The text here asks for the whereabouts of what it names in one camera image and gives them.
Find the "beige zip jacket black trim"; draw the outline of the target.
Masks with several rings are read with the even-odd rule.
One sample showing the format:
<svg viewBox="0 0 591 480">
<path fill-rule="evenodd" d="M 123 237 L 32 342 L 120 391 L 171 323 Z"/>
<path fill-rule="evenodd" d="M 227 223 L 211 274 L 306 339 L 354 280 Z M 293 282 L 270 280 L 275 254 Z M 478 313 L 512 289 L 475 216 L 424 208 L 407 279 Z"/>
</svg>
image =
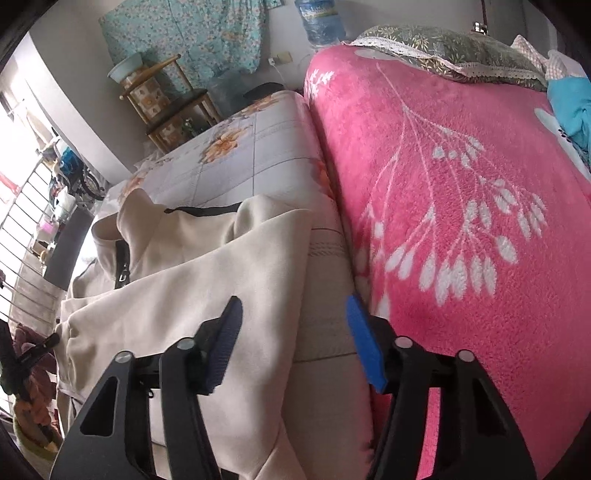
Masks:
<svg viewBox="0 0 591 480">
<path fill-rule="evenodd" d="M 369 388 L 346 324 L 353 290 L 335 203 L 257 195 L 190 212 L 134 190 L 92 228 L 96 260 L 61 306 L 60 420 L 120 351 L 157 354 L 242 300 L 220 386 L 200 400 L 215 458 L 242 479 L 362 479 Z"/>
</svg>

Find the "cyan cartoon clothing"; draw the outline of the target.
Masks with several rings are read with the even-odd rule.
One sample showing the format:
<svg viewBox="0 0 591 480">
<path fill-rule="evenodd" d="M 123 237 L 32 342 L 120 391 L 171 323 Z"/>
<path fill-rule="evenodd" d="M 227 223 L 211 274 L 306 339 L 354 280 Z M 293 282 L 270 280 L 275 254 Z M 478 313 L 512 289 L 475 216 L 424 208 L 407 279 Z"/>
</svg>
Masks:
<svg viewBox="0 0 591 480">
<path fill-rule="evenodd" d="M 547 97 L 562 130 L 590 170 L 590 80 L 568 76 L 549 80 Z"/>
</svg>

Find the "pink floral fleece blanket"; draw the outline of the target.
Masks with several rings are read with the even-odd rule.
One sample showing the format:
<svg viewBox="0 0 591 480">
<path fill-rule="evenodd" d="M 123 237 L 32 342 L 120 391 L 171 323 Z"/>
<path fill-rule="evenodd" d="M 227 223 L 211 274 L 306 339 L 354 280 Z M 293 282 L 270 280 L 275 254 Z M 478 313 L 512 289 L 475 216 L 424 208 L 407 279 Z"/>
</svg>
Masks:
<svg viewBox="0 0 591 480">
<path fill-rule="evenodd" d="M 590 412 L 590 184 L 545 95 L 339 45 L 304 97 L 370 310 L 472 350 L 547 476 Z"/>
</svg>

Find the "dark low cabinet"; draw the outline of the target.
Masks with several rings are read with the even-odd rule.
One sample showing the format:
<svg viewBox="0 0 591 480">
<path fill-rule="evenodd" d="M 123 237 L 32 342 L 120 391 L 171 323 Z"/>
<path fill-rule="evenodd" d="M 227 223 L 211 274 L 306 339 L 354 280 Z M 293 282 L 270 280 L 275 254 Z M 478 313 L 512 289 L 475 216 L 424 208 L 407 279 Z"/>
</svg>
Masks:
<svg viewBox="0 0 591 480">
<path fill-rule="evenodd" d="M 92 220 L 93 216 L 89 211 L 75 207 L 65 227 L 58 235 L 57 243 L 48 257 L 43 273 L 43 278 L 53 286 L 64 291 L 68 289 Z"/>
</svg>

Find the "person in maroon trousers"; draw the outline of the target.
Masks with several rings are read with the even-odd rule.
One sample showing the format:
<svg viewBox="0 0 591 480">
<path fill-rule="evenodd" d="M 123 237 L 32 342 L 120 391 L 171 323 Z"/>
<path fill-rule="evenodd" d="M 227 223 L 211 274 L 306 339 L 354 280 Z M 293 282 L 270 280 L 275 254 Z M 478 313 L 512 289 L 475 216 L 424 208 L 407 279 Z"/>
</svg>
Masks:
<svg viewBox="0 0 591 480">
<path fill-rule="evenodd" d="M 13 337 L 13 348 L 17 356 L 22 355 L 44 338 L 31 328 L 19 324 Z M 20 396 L 14 404 L 14 414 L 24 436 L 33 443 L 42 446 L 44 440 L 39 425 L 50 426 L 52 413 L 50 406 L 56 396 L 56 385 L 49 374 L 56 373 L 56 362 L 52 354 L 45 354 L 32 368 L 27 381 L 30 402 Z"/>
</svg>

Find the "blue bicycle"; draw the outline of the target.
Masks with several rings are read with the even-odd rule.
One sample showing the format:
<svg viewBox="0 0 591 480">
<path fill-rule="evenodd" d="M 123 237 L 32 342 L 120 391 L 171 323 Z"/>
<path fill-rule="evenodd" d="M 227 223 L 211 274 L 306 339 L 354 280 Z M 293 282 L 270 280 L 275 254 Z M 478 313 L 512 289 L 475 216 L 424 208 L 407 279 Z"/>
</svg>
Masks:
<svg viewBox="0 0 591 480">
<path fill-rule="evenodd" d="M 59 156 L 53 172 L 56 181 L 65 187 L 68 194 L 77 202 L 102 201 L 105 198 L 104 188 L 70 147 L 66 147 Z"/>
</svg>

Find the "wooden chair black seat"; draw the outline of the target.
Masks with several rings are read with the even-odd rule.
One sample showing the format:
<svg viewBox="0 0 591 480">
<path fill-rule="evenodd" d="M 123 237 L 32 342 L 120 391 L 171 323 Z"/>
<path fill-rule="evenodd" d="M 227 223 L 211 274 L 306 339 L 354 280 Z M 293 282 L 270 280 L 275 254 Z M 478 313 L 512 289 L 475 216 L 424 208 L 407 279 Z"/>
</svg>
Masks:
<svg viewBox="0 0 591 480">
<path fill-rule="evenodd" d="M 119 96 L 120 100 L 128 100 L 145 124 L 145 134 L 162 153 L 175 149 L 185 135 L 181 130 L 181 115 L 197 107 L 205 122 L 214 126 L 221 121 L 221 115 L 214 106 L 211 96 L 204 88 L 194 88 L 182 68 L 178 64 L 181 58 L 176 54 L 163 62 L 149 68 L 140 68 L 140 72 Z M 155 75 L 173 65 L 187 90 L 173 100 L 161 95 L 158 100 L 148 90 L 148 84 L 155 82 Z"/>
</svg>

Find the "patterned cardboard box stack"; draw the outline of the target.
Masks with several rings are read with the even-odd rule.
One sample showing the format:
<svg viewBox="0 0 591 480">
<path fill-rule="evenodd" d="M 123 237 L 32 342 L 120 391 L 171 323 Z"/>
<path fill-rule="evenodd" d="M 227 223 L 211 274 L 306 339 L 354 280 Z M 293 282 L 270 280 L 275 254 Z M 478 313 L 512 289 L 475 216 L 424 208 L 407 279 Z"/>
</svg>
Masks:
<svg viewBox="0 0 591 480">
<path fill-rule="evenodd" d="M 188 139 L 184 130 L 184 111 L 194 104 L 192 85 L 173 64 L 171 73 L 164 73 L 166 67 L 153 76 L 137 80 L 148 71 L 140 66 L 120 82 L 125 96 L 145 124 L 146 135 L 162 152 L 174 150 Z"/>
</svg>

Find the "teal plastic basin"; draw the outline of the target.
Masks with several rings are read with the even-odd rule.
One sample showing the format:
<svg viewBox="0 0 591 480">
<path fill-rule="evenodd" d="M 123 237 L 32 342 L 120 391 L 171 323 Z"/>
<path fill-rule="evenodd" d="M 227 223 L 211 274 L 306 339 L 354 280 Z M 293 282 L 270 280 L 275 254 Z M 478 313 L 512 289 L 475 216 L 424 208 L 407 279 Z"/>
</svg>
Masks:
<svg viewBox="0 0 591 480">
<path fill-rule="evenodd" d="M 133 53 L 117 63 L 107 74 L 107 77 L 120 84 L 125 78 L 143 66 L 143 60 L 139 52 Z"/>
</svg>

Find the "grey patterned pillow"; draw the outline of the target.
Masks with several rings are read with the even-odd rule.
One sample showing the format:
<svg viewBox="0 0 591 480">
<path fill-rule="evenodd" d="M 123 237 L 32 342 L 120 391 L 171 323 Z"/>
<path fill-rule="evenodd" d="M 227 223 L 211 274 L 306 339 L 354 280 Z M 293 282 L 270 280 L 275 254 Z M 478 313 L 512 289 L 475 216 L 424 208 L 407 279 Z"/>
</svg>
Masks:
<svg viewBox="0 0 591 480">
<path fill-rule="evenodd" d="M 540 67 L 523 53 L 488 35 L 433 26 L 379 25 L 351 43 L 394 56 L 407 64 L 465 84 L 511 84 L 547 90 Z"/>
</svg>

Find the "blue water jug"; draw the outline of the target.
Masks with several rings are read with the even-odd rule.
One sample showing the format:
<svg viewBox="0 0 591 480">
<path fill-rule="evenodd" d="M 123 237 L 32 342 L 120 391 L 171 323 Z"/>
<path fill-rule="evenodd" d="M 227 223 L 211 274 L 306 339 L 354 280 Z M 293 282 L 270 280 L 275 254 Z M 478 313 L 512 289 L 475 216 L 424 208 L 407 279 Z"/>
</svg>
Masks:
<svg viewBox="0 0 591 480">
<path fill-rule="evenodd" d="M 346 30 L 334 0 L 295 0 L 311 47 L 324 48 L 346 39 Z"/>
</svg>

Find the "wall power socket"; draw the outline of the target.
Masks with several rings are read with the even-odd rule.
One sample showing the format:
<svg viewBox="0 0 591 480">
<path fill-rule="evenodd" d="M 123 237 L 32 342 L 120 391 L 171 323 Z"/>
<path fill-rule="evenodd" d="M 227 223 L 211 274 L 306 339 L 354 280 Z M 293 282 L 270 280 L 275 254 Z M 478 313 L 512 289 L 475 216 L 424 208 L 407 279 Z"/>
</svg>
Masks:
<svg viewBox="0 0 591 480">
<path fill-rule="evenodd" d="M 267 59 L 267 62 L 269 62 L 270 66 L 277 67 L 280 65 L 290 64 L 293 62 L 293 57 L 291 56 L 290 51 L 283 51 L 271 56 L 269 59 Z"/>
</svg>

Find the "teal floral wall cloth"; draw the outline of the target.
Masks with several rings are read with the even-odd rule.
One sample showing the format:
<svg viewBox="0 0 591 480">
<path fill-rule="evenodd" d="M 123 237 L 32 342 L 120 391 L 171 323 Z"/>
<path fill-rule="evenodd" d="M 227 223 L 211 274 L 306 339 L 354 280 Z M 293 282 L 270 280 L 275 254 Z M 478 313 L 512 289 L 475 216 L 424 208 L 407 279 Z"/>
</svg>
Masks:
<svg viewBox="0 0 591 480">
<path fill-rule="evenodd" d="M 259 69 L 267 13 L 281 1 L 124 1 L 99 19 L 114 63 L 149 65 L 176 54 L 194 86 Z"/>
</svg>

